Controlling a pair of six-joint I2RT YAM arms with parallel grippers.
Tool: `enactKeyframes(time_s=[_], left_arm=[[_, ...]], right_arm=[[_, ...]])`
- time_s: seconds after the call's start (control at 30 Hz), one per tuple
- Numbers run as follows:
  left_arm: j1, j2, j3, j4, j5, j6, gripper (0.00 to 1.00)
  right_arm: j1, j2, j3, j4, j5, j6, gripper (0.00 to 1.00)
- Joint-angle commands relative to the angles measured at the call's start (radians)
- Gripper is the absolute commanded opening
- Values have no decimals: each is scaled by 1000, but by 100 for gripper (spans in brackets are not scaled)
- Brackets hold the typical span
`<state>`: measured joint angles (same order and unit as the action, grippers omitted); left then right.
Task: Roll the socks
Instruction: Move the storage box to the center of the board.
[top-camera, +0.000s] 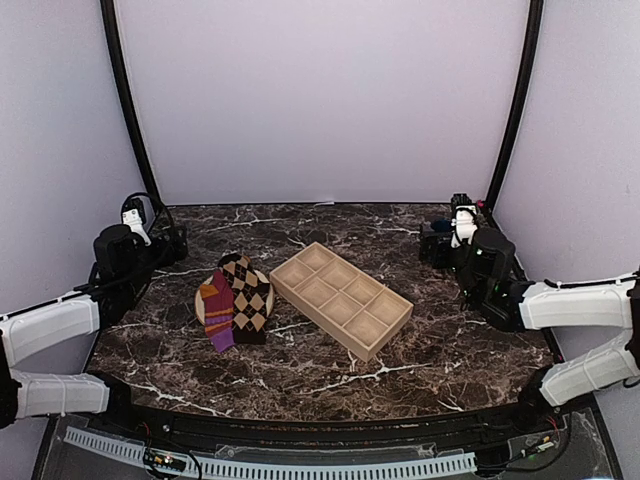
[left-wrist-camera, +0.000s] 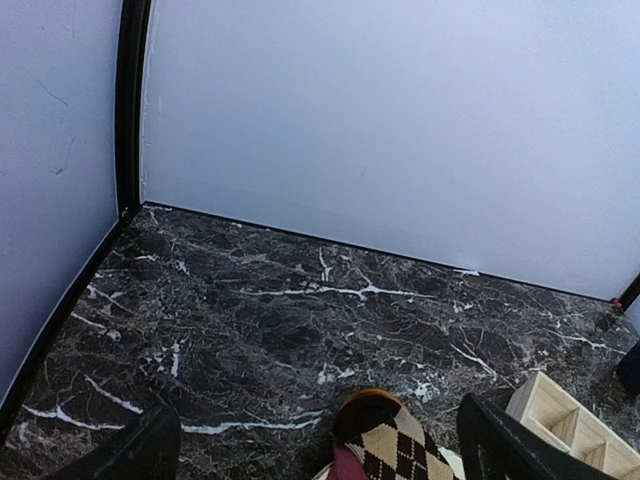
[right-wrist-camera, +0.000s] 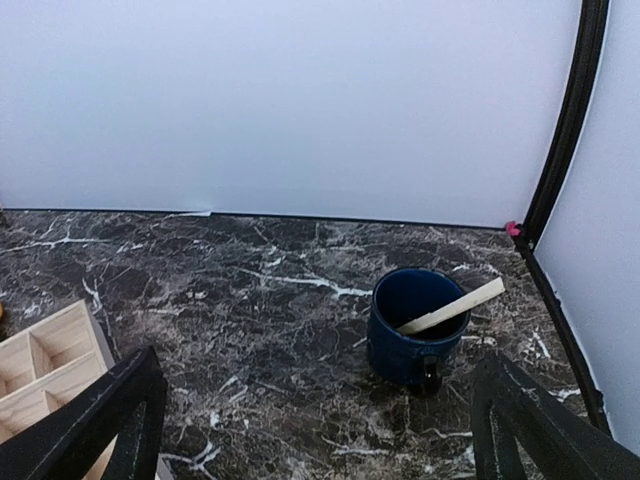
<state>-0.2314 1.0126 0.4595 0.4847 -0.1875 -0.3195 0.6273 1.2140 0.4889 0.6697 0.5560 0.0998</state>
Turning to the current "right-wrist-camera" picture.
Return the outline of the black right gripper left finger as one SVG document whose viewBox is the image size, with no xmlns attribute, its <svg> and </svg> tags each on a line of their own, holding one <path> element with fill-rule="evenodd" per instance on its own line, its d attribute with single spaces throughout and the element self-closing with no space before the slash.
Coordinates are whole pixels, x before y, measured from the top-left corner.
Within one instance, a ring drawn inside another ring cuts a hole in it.
<svg viewBox="0 0 640 480">
<path fill-rule="evenodd" d="M 147 346 L 1 446 L 3 479 L 81 479 L 114 443 L 104 479 L 153 479 L 168 383 Z"/>
</svg>

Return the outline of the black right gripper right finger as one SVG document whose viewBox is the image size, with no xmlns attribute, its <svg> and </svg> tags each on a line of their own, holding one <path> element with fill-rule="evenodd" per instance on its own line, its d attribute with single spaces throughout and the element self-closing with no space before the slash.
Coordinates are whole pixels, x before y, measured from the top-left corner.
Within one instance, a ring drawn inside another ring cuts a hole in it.
<svg viewBox="0 0 640 480">
<path fill-rule="evenodd" d="M 478 479 L 525 479 L 519 448 L 546 479 L 637 479 L 639 457 L 574 415 L 501 354 L 473 371 Z"/>
</svg>

